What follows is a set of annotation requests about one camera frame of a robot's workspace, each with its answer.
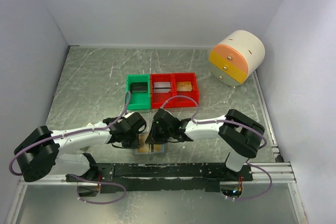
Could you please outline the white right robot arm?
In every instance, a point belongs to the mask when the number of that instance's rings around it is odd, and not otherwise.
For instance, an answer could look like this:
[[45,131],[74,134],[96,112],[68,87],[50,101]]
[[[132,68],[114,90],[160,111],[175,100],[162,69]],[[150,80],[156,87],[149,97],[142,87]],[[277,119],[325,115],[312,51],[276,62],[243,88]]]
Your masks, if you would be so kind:
[[231,148],[223,167],[223,176],[230,181],[241,174],[243,165],[257,156],[267,144],[265,128],[255,120],[235,109],[217,118],[196,120],[178,119],[165,109],[159,109],[145,140],[147,144],[162,145],[169,139],[192,142],[204,138],[221,138]]

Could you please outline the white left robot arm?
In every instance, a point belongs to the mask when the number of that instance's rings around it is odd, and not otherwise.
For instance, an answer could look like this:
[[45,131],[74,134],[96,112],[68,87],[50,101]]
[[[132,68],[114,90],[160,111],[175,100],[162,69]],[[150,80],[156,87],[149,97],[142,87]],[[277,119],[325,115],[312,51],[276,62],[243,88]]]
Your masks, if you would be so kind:
[[121,144],[121,149],[136,149],[145,128],[146,120],[138,112],[72,130],[51,131],[44,125],[36,128],[14,155],[25,182],[48,174],[74,174],[90,182],[99,178],[99,167],[91,154],[77,154],[78,150],[114,143]]

